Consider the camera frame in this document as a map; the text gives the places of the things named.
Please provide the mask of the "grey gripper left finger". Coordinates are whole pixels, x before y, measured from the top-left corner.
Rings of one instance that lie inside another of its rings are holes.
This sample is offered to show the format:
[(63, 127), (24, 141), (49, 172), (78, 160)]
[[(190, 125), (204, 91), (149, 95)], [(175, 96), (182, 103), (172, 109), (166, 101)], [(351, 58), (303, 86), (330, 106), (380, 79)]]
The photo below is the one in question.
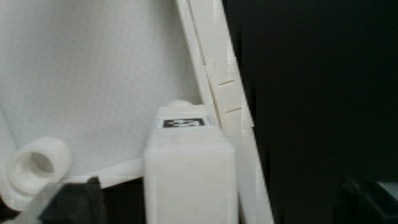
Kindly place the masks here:
[(47, 185), (10, 224), (108, 224), (99, 178)]

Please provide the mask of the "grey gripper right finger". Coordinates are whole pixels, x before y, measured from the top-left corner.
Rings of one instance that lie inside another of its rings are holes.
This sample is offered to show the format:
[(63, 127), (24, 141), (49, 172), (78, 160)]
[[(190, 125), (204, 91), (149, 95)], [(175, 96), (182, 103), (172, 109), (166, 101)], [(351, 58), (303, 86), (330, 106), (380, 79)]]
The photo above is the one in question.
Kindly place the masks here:
[(398, 224), (398, 181), (341, 181), (332, 224)]

